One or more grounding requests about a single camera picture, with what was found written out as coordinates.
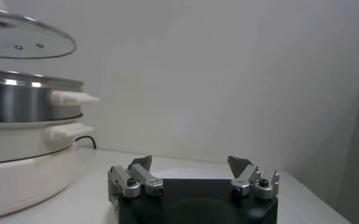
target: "glass lid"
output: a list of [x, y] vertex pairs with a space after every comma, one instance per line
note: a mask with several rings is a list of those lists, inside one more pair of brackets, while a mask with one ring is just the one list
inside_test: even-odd
[[74, 39], [61, 30], [0, 10], [0, 58], [54, 58], [75, 49]]

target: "pot handle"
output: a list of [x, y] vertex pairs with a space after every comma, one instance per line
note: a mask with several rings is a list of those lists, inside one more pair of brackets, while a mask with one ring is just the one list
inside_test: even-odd
[[98, 97], [93, 97], [87, 93], [58, 91], [51, 93], [51, 102], [56, 106], [81, 106], [85, 103], [98, 102]]
[[56, 125], [45, 128], [44, 138], [47, 141], [61, 141], [63, 139], [77, 138], [93, 130], [94, 128], [82, 123]]

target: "power cord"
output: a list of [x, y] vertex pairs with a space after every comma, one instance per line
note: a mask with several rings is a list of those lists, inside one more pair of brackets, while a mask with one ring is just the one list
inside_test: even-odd
[[79, 140], [81, 140], [81, 139], [83, 139], [83, 138], [89, 138], [89, 139], [91, 139], [91, 141], [93, 142], [93, 147], [94, 147], [94, 149], [96, 149], [95, 140], [94, 140], [93, 137], [91, 137], [91, 136], [89, 136], [89, 135], [81, 136], [81, 137], [75, 139], [75, 142], [77, 142], [77, 141], [79, 141]]

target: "metal bracket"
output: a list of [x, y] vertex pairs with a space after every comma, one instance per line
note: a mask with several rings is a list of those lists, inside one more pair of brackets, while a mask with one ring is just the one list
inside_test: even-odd
[[144, 185], [148, 195], [163, 195], [163, 180], [148, 171], [151, 163], [152, 156], [145, 156], [134, 159], [128, 170], [122, 166], [113, 166], [107, 173], [109, 201], [115, 203], [119, 195], [135, 198], [140, 195], [141, 185]]
[[108, 172], [109, 196], [122, 194], [124, 197], [134, 198], [140, 195], [140, 186], [140, 182], [132, 178], [122, 166], [113, 166]]
[[270, 199], [278, 196], [279, 173], [277, 170], [265, 170], [262, 178], [254, 186], [255, 196], [259, 199]]
[[233, 179], [231, 194], [234, 198], [242, 198], [250, 193], [250, 186], [260, 179], [258, 167], [248, 165], [238, 178]]
[[251, 189], [253, 189], [255, 196], [260, 199], [278, 196], [279, 173], [276, 170], [265, 170], [261, 176], [258, 167], [252, 165], [248, 159], [233, 156], [228, 157], [228, 164], [235, 177], [230, 182], [233, 198], [241, 199], [248, 195], [252, 191]]
[[152, 196], [163, 195], [163, 180], [152, 176], [140, 164], [131, 165], [128, 170], [130, 176], [138, 180], [145, 187], [145, 193]]

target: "white table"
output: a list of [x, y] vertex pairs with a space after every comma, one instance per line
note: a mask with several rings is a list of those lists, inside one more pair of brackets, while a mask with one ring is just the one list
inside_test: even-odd
[[[126, 166], [140, 155], [83, 148], [78, 153], [86, 161], [86, 166], [77, 181], [38, 205], [0, 217], [0, 224], [115, 224], [112, 205], [107, 199], [107, 171], [113, 165]], [[154, 156], [151, 167], [151, 171], [161, 177], [171, 173], [186, 177], [194, 169], [199, 170], [195, 176], [232, 178], [227, 164]], [[279, 223], [349, 223], [291, 175], [280, 174]]]

